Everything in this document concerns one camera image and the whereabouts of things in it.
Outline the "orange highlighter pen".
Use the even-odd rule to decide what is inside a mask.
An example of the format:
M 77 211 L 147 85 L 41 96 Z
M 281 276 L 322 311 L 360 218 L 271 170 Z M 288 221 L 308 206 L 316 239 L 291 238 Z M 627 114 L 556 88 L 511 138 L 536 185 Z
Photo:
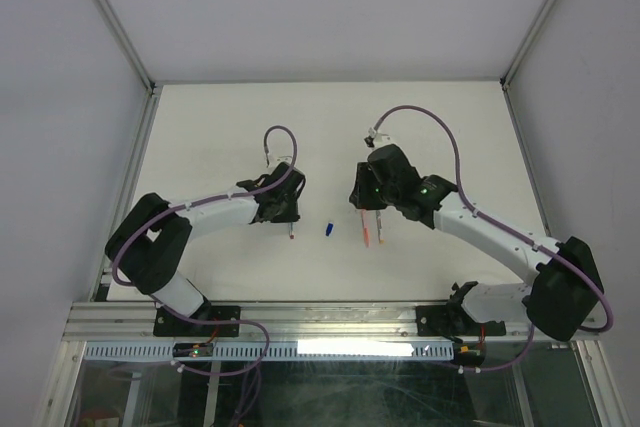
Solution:
M 360 219 L 361 219 L 361 226 L 362 226 L 362 233 L 363 233 L 363 242 L 366 248 L 370 247 L 370 231 L 369 231 L 369 227 L 368 227 L 368 221 L 367 221 L 367 211 L 364 209 L 360 210 Z

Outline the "white marker yellow end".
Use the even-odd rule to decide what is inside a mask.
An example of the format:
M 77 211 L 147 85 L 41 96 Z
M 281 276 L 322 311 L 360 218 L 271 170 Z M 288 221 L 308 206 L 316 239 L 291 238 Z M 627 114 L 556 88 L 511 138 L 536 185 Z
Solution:
M 376 229 L 377 229 L 378 243 L 380 245 L 382 245 L 382 244 L 384 244 L 384 235 L 383 235 L 383 223 L 382 223 L 382 213 L 381 213 L 381 211 L 377 210 L 375 212 L 375 219 L 376 219 Z

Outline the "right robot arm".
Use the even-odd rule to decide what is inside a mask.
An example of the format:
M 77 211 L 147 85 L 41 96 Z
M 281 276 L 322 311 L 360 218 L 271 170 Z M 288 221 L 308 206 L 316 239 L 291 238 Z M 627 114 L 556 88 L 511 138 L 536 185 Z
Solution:
M 529 322 L 561 342 L 586 330 L 603 285 L 591 249 L 572 236 L 559 241 L 519 230 L 471 209 L 456 184 L 422 176 L 395 144 L 373 150 L 356 167 L 350 203 L 365 211 L 395 208 L 402 216 L 452 235 L 507 267 L 518 282 L 453 285 L 435 329 L 469 334 L 481 324 Z

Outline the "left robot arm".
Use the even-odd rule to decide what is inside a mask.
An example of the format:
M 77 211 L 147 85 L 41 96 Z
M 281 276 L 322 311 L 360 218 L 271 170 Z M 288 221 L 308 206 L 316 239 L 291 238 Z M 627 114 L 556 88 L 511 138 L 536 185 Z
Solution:
M 153 298 L 188 335 L 206 330 L 211 303 L 178 271 L 189 242 L 230 227 L 299 219 L 305 175 L 287 162 L 208 199 L 172 204 L 143 195 L 105 246 L 105 255 L 140 293 Z

